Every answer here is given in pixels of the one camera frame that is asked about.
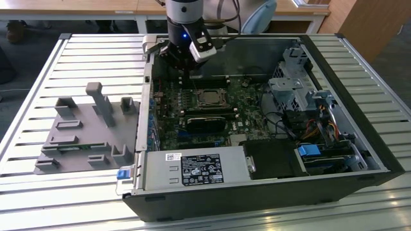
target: wooden desk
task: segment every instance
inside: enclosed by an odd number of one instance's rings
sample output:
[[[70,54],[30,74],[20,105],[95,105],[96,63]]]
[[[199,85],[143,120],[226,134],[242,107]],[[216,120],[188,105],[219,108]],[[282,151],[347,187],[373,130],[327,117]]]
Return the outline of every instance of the wooden desk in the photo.
[[[139,0],[0,0],[6,20],[130,20]]]
[[[310,21],[307,33],[317,33],[330,10],[325,8],[298,8],[293,0],[278,0],[273,21]],[[139,0],[138,27],[142,34],[147,33],[147,20],[166,20],[166,8],[154,0]]]
[[[321,33],[342,33],[367,62],[411,17],[410,0],[333,0]]]

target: robotic arm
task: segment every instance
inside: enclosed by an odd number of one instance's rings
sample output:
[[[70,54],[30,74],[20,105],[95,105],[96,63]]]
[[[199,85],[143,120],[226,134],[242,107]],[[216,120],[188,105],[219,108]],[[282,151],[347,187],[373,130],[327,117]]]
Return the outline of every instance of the robotic arm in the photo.
[[[160,56],[175,69],[190,72],[218,52],[210,32],[222,34],[228,26],[239,34],[262,33],[277,0],[166,0],[166,7],[170,42]]]

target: metal frame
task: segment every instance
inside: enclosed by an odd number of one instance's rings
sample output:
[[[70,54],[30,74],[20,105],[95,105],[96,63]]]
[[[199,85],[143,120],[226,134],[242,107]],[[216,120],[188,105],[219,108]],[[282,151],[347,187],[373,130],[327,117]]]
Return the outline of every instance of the metal frame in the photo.
[[[318,33],[327,14],[274,16],[273,21],[310,21],[307,34]],[[0,14],[0,20],[135,20],[140,34],[147,34],[147,20],[167,20],[166,15],[119,14]]]
[[[116,37],[128,42],[116,42]],[[0,144],[4,157],[0,161],[0,220],[2,230],[63,229],[88,230],[387,230],[411,226],[411,123],[409,108],[385,87],[357,51],[335,35],[311,35],[311,40],[331,64],[354,100],[395,154],[406,174],[381,186],[362,189],[339,202],[322,205],[287,207],[167,223],[144,223],[116,195],[116,171],[92,171],[58,175],[31,174],[40,154],[42,141],[52,127],[56,94],[74,94],[79,102],[88,102],[78,92],[90,80],[102,80],[112,102],[124,95],[139,100],[136,88],[142,82],[143,69],[136,61],[103,61],[107,56],[143,55],[142,35],[72,35],[76,46],[68,39],[59,40],[46,63],[34,89],[23,103],[7,135]],[[98,48],[90,47],[102,39]],[[66,58],[83,53],[83,65],[63,63]],[[68,71],[75,66],[94,68]],[[323,89],[327,83],[314,73]],[[130,190],[131,182],[119,185]]]
[[[273,17],[273,21],[310,21],[310,26],[307,29],[307,34],[317,34],[325,17],[327,14],[317,14],[317,15],[302,15],[302,16],[294,16],[294,15],[275,15]],[[147,34],[147,20],[167,20],[166,15],[136,15],[136,22],[139,27],[139,33]]]

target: slotted metal surface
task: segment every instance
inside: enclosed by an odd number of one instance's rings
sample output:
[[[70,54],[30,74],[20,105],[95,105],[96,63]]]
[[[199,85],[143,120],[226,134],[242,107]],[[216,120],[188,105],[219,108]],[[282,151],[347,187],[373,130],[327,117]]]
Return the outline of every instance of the slotted metal surface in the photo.
[[[0,230],[358,231],[411,226],[410,112],[350,44],[334,35],[311,39],[407,171],[393,181],[337,203],[144,223],[115,193],[116,170],[34,175],[59,96],[90,103],[86,84],[99,81],[112,102],[123,96],[140,100],[142,39],[142,35],[74,35],[59,41],[0,145]],[[321,73],[315,75],[326,89]]]

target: power supply label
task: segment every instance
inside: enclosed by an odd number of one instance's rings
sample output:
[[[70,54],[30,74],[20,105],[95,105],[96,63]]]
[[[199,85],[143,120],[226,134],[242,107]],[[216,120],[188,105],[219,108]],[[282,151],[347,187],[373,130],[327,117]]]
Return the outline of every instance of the power supply label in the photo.
[[[220,154],[182,156],[184,186],[224,182]]]

